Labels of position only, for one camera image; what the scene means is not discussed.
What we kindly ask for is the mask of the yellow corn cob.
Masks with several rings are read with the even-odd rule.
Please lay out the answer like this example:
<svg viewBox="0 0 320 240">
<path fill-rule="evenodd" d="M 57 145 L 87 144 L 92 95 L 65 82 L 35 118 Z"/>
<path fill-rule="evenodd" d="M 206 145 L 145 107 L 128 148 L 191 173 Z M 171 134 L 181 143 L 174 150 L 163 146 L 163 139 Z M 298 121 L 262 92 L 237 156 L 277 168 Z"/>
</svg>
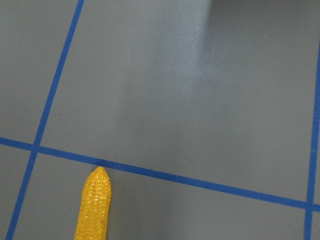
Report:
<svg viewBox="0 0 320 240">
<path fill-rule="evenodd" d="M 99 166 L 86 178 L 80 200 L 75 240 L 105 240 L 108 232 L 112 186 L 106 170 Z"/>
</svg>

